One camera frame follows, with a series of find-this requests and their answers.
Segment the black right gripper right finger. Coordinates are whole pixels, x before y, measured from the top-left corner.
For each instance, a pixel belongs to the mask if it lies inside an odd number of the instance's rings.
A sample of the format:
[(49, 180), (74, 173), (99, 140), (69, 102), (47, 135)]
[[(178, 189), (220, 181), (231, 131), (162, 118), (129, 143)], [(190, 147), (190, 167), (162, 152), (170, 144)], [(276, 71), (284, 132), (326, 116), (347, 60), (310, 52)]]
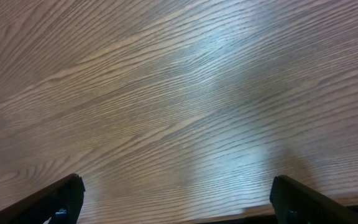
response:
[(287, 175), (274, 177), (270, 203), (279, 224), (358, 224), (358, 212)]

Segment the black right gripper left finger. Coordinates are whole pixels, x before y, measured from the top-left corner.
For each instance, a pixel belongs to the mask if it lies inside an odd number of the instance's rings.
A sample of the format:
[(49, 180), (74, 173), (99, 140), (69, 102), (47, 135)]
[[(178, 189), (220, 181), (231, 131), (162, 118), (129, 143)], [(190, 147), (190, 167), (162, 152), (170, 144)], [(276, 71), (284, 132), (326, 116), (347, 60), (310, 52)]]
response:
[(0, 223), (76, 224), (83, 206), (85, 185), (70, 174), (0, 211)]

